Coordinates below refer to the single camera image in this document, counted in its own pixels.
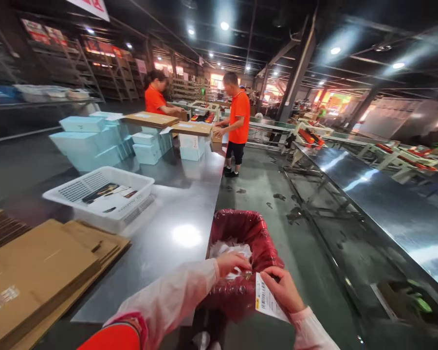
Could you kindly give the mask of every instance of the trash bin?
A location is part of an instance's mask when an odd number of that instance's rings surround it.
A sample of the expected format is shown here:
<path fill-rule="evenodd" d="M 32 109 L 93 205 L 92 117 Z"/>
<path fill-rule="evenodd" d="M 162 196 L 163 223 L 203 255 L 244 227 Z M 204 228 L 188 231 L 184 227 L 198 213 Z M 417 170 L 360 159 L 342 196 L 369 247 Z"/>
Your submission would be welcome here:
<path fill-rule="evenodd" d="M 231 239 L 250 246 L 253 274 L 234 280 L 220 280 L 201 307 L 222 310 L 229 320 L 238 322 L 255 309 L 256 272 L 269 266 L 283 268 L 284 263 L 274 247 L 266 222 L 257 211 L 222 209 L 214 214 L 211 244 Z"/>

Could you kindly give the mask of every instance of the person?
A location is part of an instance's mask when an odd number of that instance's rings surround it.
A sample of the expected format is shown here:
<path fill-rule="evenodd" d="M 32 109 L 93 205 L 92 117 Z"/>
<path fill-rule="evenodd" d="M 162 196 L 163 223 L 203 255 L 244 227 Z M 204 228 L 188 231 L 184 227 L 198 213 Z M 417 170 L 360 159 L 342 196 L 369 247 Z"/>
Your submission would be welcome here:
<path fill-rule="evenodd" d="M 236 267 L 242 271 L 252 269 L 237 252 L 181 265 L 125 300 L 102 330 L 79 350 L 156 350 L 164 336 L 194 311 L 213 285 Z M 310 307 L 305 307 L 288 271 L 268 267 L 260 275 L 296 329 L 294 350 L 339 349 Z"/>
<path fill-rule="evenodd" d="M 229 125 L 226 128 L 214 132 L 217 138 L 222 138 L 225 133 L 229 133 L 229 144 L 225 155 L 226 165 L 224 173 L 226 177 L 237 177 L 243 158 L 243 148 L 247 143 L 248 129 L 250 126 L 250 100 L 244 89 L 238 86 L 238 77 L 235 73 L 228 72 L 222 80 L 225 92 L 232 96 L 230 106 L 230 117 L 214 126 Z M 235 157 L 235 171 L 232 171 L 232 154 Z"/>
<path fill-rule="evenodd" d="M 163 71 L 152 70 L 145 76 L 145 101 L 146 112 L 163 115 L 174 115 L 181 112 L 182 108 L 167 103 L 162 95 L 167 85 L 167 78 Z"/>

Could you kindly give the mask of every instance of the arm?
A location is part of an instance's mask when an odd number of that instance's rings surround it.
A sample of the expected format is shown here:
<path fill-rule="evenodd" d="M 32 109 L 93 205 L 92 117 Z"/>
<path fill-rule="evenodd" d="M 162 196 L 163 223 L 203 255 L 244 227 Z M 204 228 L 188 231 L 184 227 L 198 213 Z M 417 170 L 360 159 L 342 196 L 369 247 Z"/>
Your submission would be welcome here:
<path fill-rule="evenodd" d="M 124 315 L 139 313 L 148 329 L 148 349 L 157 349 L 164 336 L 196 308 L 217 280 L 236 266 L 251 270 L 248 260 L 237 253 L 183 264 L 125 300 L 104 326 Z"/>
<path fill-rule="evenodd" d="M 260 275 L 295 327 L 294 350 L 339 350 L 310 307 L 305 307 L 288 271 L 272 266 Z"/>

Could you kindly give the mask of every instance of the orange polo shirt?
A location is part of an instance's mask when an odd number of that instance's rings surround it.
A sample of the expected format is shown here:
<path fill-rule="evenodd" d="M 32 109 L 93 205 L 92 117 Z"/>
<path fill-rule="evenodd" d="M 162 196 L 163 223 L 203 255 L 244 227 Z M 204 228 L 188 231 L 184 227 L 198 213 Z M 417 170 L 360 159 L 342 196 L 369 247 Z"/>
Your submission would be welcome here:
<path fill-rule="evenodd" d="M 250 126 L 250 100 L 245 90 L 232 98 L 230 106 L 230 125 L 237 121 L 237 117 L 243 117 L 243 125 L 229 133 L 229 141 L 233 143 L 247 143 L 248 128 Z"/>
<path fill-rule="evenodd" d="M 151 84 L 145 91 L 145 102 L 146 112 L 167 115 L 159 109 L 162 106 L 167 105 L 164 96 L 155 88 L 153 88 Z"/>

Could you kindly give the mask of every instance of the plastic basket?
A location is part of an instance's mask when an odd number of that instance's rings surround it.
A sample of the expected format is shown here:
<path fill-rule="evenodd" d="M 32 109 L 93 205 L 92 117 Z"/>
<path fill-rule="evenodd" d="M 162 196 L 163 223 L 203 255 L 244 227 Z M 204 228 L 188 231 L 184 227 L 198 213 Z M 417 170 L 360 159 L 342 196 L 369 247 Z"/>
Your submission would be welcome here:
<path fill-rule="evenodd" d="M 80 203 L 82 198 L 111 182 L 130 186 L 138 193 L 125 206 L 110 213 L 94 211 Z M 153 183 L 154 179 L 151 177 L 106 166 L 55 187 L 44 193 L 42 197 L 73 207 L 75 216 L 88 224 L 118 233 L 132 222 L 145 206 L 149 205 L 150 201 L 146 200 L 151 194 Z"/>

